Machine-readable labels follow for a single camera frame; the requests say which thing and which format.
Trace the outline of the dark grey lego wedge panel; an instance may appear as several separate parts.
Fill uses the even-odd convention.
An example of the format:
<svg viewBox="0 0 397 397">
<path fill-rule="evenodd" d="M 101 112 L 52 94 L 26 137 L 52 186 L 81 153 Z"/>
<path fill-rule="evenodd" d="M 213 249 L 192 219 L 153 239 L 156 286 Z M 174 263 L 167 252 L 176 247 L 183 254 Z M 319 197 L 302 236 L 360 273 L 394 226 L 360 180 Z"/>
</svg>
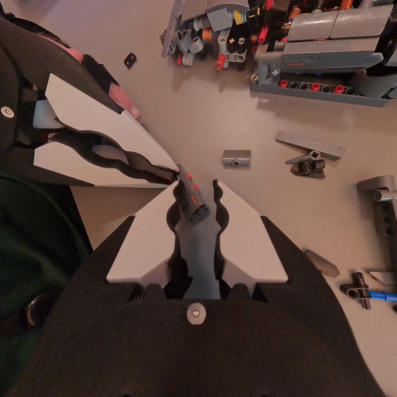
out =
<svg viewBox="0 0 397 397">
<path fill-rule="evenodd" d="M 189 223 L 195 222 L 209 214 L 209 207 L 203 201 L 198 186 L 192 180 L 191 175 L 178 164 L 178 180 L 183 183 L 182 208 L 186 213 Z"/>
</svg>

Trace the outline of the lego car model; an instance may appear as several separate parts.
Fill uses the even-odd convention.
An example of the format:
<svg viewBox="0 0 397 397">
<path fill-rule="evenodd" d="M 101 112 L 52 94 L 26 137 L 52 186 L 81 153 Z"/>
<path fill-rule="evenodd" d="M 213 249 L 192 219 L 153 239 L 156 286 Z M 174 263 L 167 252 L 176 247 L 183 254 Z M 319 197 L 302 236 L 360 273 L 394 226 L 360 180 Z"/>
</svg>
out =
<svg viewBox="0 0 397 397">
<path fill-rule="evenodd" d="M 174 1 L 163 58 L 253 66 L 250 91 L 385 107 L 396 100 L 396 1 Z"/>
</svg>

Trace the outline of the person's left hand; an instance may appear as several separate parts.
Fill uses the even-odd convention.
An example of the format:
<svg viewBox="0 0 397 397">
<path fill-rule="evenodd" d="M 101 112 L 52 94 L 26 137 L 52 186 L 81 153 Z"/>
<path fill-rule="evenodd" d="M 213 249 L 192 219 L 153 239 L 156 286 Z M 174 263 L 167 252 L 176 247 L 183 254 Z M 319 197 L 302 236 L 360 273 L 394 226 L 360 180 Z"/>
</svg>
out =
<svg viewBox="0 0 397 397">
<path fill-rule="evenodd" d="M 93 57 L 83 54 L 77 49 L 68 48 L 62 44 L 58 44 L 58 46 L 74 57 L 118 106 L 129 112 L 133 118 L 139 120 L 140 112 L 129 95 L 120 87 L 103 64 L 98 63 Z"/>
</svg>

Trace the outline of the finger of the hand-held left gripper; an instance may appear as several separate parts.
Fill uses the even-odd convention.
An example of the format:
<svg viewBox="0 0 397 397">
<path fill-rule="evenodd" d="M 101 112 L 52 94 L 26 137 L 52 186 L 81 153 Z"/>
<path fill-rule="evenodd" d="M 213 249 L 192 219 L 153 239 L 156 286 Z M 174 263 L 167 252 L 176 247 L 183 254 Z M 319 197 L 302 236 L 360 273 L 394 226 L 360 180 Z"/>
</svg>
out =
<svg viewBox="0 0 397 397">
<path fill-rule="evenodd" d="M 125 152 L 144 155 L 155 165 L 175 164 L 127 111 L 112 110 L 53 73 L 49 74 L 45 96 L 59 122 L 74 132 L 96 133 Z"/>
<path fill-rule="evenodd" d="M 164 188 L 176 179 L 176 165 L 155 165 L 93 133 L 59 132 L 34 150 L 33 165 L 99 187 Z"/>
</svg>

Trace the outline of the black lego connector blue pin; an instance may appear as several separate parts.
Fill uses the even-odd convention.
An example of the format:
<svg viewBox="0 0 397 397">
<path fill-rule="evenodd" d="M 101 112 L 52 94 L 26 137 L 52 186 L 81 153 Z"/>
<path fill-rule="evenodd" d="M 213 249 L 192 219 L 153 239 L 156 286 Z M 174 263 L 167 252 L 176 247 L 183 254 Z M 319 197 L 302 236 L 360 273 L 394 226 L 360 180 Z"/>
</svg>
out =
<svg viewBox="0 0 397 397">
<path fill-rule="evenodd" d="M 365 282 L 362 272 L 353 272 L 351 274 L 352 283 L 341 284 L 340 291 L 351 300 L 359 301 L 364 310 L 372 309 L 372 300 L 378 300 L 393 303 L 393 310 L 396 312 L 397 295 L 394 293 L 370 290 Z"/>
</svg>

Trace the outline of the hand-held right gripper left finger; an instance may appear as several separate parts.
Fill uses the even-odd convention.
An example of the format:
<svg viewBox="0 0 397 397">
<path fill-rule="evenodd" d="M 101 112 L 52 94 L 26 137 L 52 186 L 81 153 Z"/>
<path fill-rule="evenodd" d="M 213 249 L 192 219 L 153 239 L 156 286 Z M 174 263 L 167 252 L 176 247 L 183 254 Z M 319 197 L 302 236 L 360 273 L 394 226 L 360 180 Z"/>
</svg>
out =
<svg viewBox="0 0 397 397">
<path fill-rule="evenodd" d="M 160 285 L 169 299 L 182 299 L 190 287 L 176 226 L 181 219 L 183 182 L 176 181 L 142 207 L 107 274 L 109 283 Z"/>
</svg>

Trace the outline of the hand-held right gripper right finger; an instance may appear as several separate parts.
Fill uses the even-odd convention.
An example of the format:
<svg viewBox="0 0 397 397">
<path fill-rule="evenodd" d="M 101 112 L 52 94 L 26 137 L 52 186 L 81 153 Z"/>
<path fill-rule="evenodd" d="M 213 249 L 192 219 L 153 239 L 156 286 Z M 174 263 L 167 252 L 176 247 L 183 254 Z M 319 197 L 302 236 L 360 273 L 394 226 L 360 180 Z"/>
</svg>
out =
<svg viewBox="0 0 397 397">
<path fill-rule="evenodd" d="M 287 273 L 261 215 L 221 181 L 213 181 L 216 235 L 214 274 L 221 299 L 237 284 L 252 297 L 260 283 L 284 284 Z"/>
</svg>

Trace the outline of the long dark grey lego beam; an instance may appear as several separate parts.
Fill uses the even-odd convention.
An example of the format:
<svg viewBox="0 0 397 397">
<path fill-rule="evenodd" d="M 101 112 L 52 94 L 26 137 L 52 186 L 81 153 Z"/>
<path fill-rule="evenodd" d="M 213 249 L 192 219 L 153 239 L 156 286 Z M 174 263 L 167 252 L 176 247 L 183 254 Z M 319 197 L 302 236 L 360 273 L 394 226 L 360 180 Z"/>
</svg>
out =
<svg viewBox="0 0 397 397">
<path fill-rule="evenodd" d="M 391 270 L 369 271 L 383 285 L 396 287 L 397 276 L 397 189 L 395 177 L 378 176 L 357 183 L 361 193 L 371 194 L 374 224 L 378 234 L 387 241 Z"/>
</svg>

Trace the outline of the dark grey lego fin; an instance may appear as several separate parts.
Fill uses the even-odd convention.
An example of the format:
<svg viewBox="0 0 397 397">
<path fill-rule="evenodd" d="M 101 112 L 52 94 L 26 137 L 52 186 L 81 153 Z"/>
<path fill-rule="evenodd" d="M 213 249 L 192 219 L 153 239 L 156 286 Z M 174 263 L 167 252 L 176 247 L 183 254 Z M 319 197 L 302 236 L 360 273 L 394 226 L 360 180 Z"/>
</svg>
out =
<svg viewBox="0 0 397 397">
<path fill-rule="evenodd" d="M 340 271 L 334 264 L 315 252 L 307 249 L 305 255 L 323 276 L 337 278 L 340 275 Z"/>
</svg>

